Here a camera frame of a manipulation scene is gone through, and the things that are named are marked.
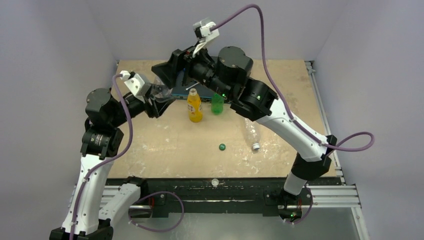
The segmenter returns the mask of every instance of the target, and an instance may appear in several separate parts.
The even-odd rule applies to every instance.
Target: black base
[[[212,186],[212,178],[146,178],[143,180],[142,196],[159,191],[175,193],[184,201],[185,213],[206,214],[262,214],[264,217],[280,216],[278,206],[297,205],[297,199],[286,199],[280,195],[285,177],[218,178],[219,185]],[[107,186],[120,186],[128,178],[110,178]],[[341,186],[339,177],[320,177],[310,185]],[[306,189],[298,196],[303,205],[310,204]],[[148,200],[140,205],[149,205]],[[169,213],[181,213],[180,203],[172,196],[154,197],[151,211],[153,218],[166,218]],[[149,217],[141,214],[137,217]]]

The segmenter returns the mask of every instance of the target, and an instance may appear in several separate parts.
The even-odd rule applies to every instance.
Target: yellow bottle
[[[203,118],[202,102],[198,91],[195,88],[190,89],[187,97],[188,118],[193,123],[198,123]]]

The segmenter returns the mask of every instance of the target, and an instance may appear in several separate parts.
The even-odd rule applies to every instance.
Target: plywood surface
[[[151,66],[162,60],[121,60],[122,70],[155,75]],[[271,76],[285,95],[291,110],[317,132],[324,134],[318,104],[303,60],[268,60]],[[255,60],[251,77],[271,85],[262,61]],[[118,81],[122,93],[128,90]],[[188,118],[187,102],[175,101],[160,118],[142,113],[133,119],[134,139],[131,148],[113,165],[109,178],[222,178],[285,177],[294,162],[296,151],[269,129],[260,126],[261,149],[253,153],[244,137],[243,119],[225,104],[221,115],[213,115],[209,103],[203,103],[203,120]],[[128,125],[121,130],[128,141]],[[220,151],[220,144],[226,150]],[[335,176],[332,166],[326,176]]]

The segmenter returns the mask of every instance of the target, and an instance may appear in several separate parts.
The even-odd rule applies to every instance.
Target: white bottle cap
[[[259,143],[254,143],[253,145],[252,145],[252,149],[254,150],[254,151],[257,151],[257,150],[259,150],[261,148],[261,145],[259,145]]]
[[[216,187],[216,186],[218,186],[220,184],[220,181],[218,179],[216,179],[216,178],[212,179],[211,182],[212,182],[212,186],[214,186],[214,187]]]

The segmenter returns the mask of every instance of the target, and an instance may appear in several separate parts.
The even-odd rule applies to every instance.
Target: cable
[[[140,203],[140,202],[144,201],[147,198],[150,198],[150,197],[153,197],[153,196],[159,195],[159,194],[170,194],[170,195],[174,196],[178,200],[179,204],[181,205],[181,216],[179,217],[179,220],[175,223],[175,225],[173,225],[172,227],[169,227],[169,228],[165,228],[165,229],[153,229],[153,228],[149,228],[149,227],[142,226],[142,225],[134,222],[131,219],[131,216],[130,216],[130,213],[129,212],[128,212],[128,218],[129,218],[128,224],[133,224],[136,227],[139,227],[141,229],[144,229],[144,230],[147,230],[147,231],[150,231],[150,232],[155,232],[155,233],[165,233],[165,232],[171,231],[174,228],[178,227],[178,225],[180,225],[180,223],[181,223],[181,221],[183,220],[183,217],[184,217],[184,205],[183,205],[183,201],[181,200],[181,198],[179,198],[175,193],[170,192],[170,191],[158,191],[158,192],[154,192],[154,193],[152,193],[150,195],[147,195],[147,196],[145,196],[143,198],[140,198],[138,201],[135,202],[135,204],[136,203]]]
[[[312,209],[312,205],[314,204],[314,197],[312,197],[311,189],[307,188],[306,185],[304,187],[309,192],[309,195],[310,195],[309,208],[307,209],[306,213],[302,216],[301,219],[299,219],[297,221],[293,221],[291,224],[298,224],[298,223],[302,222],[309,215],[309,213],[311,212],[311,209]]]
[[[84,176],[84,181],[81,183],[81,186],[79,187],[79,191],[76,194],[76,198],[75,198],[75,204],[73,205],[73,210],[72,210],[72,225],[70,227],[70,232],[69,232],[69,240],[73,240],[74,239],[74,233],[75,233],[75,224],[76,224],[76,220],[77,220],[77,212],[78,212],[78,207],[81,201],[81,196],[83,194],[83,190],[84,187],[86,186],[86,183],[89,181],[89,177],[90,175],[97,170],[98,168],[100,168],[103,165],[106,165],[110,162],[115,161],[116,159],[120,158],[122,155],[124,155],[128,149],[130,149],[131,143],[133,142],[133,122],[131,121],[131,115],[130,115],[130,111],[128,110],[128,107],[125,103],[124,97],[122,96],[121,91],[118,88],[117,85],[117,78],[122,77],[122,74],[116,74],[112,77],[112,85],[116,90],[116,94],[118,95],[120,104],[122,105],[123,111],[125,112],[125,117],[126,120],[128,122],[128,128],[129,128],[129,138],[128,138],[128,143],[126,144],[126,147],[120,152],[118,153],[116,156],[111,157],[109,159],[105,159],[104,161],[102,161],[101,163],[97,164],[96,166],[94,166],[92,169],[90,169],[87,174]]]
[[[290,111],[289,108],[289,104],[287,103],[286,99],[284,98],[284,95],[281,93],[280,89],[277,87],[276,83],[274,82],[273,78],[270,75],[270,72],[268,71],[268,67],[267,67],[267,63],[266,63],[266,58],[265,58],[265,34],[264,34],[264,16],[262,14],[262,10],[261,8],[256,5],[256,4],[248,4],[242,8],[240,8],[238,11],[236,11],[235,13],[233,13],[232,15],[230,15],[229,17],[227,17],[226,19],[224,19],[222,22],[218,23],[217,25],[213,26],[210,28],[210,31],[212,32],[213,30],[216,30],[222,26],[224,26],[226,23],[228,23],[229,21],[231,21],[233,18],[237,17],[239,14],[241,14],[242,12],[246,11],[247,9],[251,9],[254,8],[257,10],[257,12],[259,13],[259,18],[260,18],[260,42],[261,42],[261,51],[262,51],[262,63],[263,63],[263,68],[265,70],[265,74],[268,77],[269,81],[271,82],[271,85],[274,87],[274,89],[276,90],[276,92],[278,93],[278,96],[281,98],[283,104],[284,104],[284,108],[285,111],[287,112],[288,117],[290,118],[290,120],[302,131],[304,132],[306,135],[308,135],[311,139],[313,139],[315,142],[317,142],[319,145],[325,146],[329,149],[333,149],[333,150],[340,150],[340,151],[344,151],[344,152],[360,152],[360,151],[364,151],[369,149],[375,141],[374,135],[371,132],[367,132],[367,131],[363,131],[363,132],[358,132],[355,134],[352,134],[348,137],[346,137],[345,139],[343,139],[342,141],[340,141],[339,144],[337,144],[336,146],[327,144],[327,143],[322,143],[322,141],[317,138],[314,134],[312,134],[311,132],[309,132],[306,128],[304,128],[293,116],[292,111]],[[369,143],[363,147],[359,147],[359,148],[345,148],[345,147],[340,147],[340,145],[342,143],[345,143],[347,140],[359,136],[359,135],[368,135],[371,137],[371,140],[369,141]]]

